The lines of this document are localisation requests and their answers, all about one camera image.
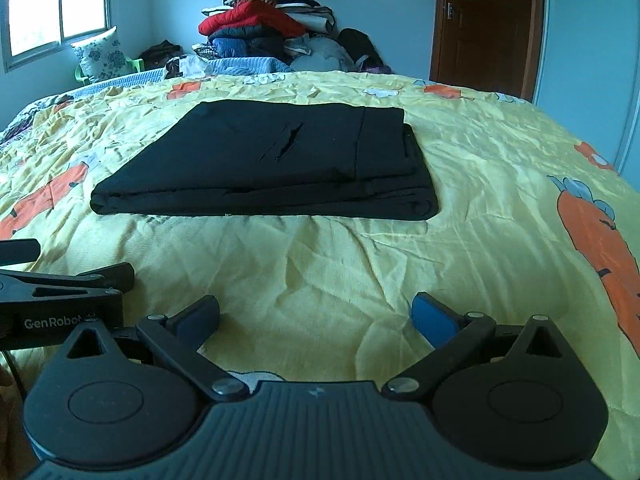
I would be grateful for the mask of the black pants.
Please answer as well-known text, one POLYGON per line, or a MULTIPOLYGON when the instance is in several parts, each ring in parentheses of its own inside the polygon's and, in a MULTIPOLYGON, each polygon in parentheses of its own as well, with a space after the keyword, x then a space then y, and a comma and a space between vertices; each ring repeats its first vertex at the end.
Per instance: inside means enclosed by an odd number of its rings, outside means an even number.
POLYGON ((92 191, 96 214, 422 221, 439 204, 396 107, 203 102, 92 191))

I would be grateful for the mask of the blue striped blanket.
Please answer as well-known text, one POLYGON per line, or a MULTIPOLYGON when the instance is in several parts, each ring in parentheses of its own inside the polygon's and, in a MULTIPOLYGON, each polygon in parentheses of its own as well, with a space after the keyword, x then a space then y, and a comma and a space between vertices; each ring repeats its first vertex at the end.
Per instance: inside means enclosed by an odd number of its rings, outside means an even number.
POLYGON ((145 70, 141 73, 121 76, 88 86, 67 91, 74 99, 93 96, 111 87, 130 88, 144 84, 156 84, 165 79, 200 79, 217 75, 255 76, 262 74, 291 73, 288 64, 269 56, 250 56, 249 58, 214 58, 206 60, 197 55, 183 55, 172 58, 165 67, 145 70))

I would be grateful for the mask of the black bag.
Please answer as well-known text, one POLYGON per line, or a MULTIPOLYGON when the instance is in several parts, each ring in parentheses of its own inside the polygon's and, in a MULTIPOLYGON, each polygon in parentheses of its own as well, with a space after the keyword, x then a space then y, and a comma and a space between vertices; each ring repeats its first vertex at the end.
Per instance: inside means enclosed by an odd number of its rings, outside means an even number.
POLYGON ((163 68, 171 58, 179 55, 183 55, 183 47, 164 40, 160 44, 147 48, 139 58, 142 59, 145 70, 157 70, 163 68))

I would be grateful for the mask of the red jacket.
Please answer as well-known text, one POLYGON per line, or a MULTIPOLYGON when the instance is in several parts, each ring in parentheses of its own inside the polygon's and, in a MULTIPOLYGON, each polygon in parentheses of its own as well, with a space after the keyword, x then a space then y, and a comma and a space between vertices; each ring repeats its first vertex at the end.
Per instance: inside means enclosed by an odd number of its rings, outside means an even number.
POLYGON ((262 0, 246 0, 233 9, 209 15, 198 25, 198 32, 202 36, 210 36, 225 28, 257 25, 273 28, 285 38, 303 36, 306 32, 302 24, 262 0))

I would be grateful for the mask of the brown wooden door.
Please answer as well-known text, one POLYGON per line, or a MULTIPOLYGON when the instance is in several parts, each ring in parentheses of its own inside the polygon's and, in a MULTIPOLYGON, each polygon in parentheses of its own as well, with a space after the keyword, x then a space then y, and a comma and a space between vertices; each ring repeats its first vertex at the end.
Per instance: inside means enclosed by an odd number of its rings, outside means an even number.
POLYGON ((436 0, 430 78, 533 99, 546 0, 436 0))

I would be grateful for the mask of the yellow floral bed quilt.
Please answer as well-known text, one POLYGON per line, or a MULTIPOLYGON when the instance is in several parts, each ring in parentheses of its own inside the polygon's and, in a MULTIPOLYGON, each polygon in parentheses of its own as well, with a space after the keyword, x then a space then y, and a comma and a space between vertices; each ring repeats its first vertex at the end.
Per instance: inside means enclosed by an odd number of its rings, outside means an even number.
POLYGON ((127 322, 206 294, 222 310, 204 347, 219 365, 289 380, 384 382, 430 351, 410 326, 417 292, 504 324, 550 316, 601 389, 594 458, 639 474, 639 358, 615 305, 638 284, 639 195, 542 110, 464 90, 447 100, 403 76, 218 76, 111 89, 37 114, 1 148, 1 215, 40 241, 34 272, 127 261, 127 322), (222 100, 398 107, 440 205, 403 222, 331 217, 99 216, 90 195, 194 106, 222 100))

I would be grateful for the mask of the floral pillow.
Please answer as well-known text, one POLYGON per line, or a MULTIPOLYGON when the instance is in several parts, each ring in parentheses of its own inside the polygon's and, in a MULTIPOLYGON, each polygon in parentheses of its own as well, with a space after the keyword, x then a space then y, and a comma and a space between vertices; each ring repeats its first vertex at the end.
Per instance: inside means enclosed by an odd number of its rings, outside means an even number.
POLYGON ((77 41, 72 44, 72 48, 82 71, 93 80, 96 80, 99 72, 107 66, 122 66, 126 56, 116 27, 98 36, 77 41))

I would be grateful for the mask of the pile of clothes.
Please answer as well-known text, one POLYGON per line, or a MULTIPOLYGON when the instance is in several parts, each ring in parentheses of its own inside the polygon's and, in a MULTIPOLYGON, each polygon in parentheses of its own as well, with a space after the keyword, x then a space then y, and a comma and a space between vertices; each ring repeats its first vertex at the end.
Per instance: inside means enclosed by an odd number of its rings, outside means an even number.
POLYGON ((338 30, 333 11, 316 0, 222 0, 202 14, 203 41, 192 50, 204 60, 273 58, 294 72, 392 71, 369 36, 338 30))

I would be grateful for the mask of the window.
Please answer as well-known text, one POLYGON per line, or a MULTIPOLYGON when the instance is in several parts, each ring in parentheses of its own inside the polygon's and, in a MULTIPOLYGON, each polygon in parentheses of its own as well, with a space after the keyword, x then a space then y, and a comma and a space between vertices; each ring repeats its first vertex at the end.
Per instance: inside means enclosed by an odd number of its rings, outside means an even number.
POLYGON ((1 0, 6 72, 111 27, 110 0, 1 0))

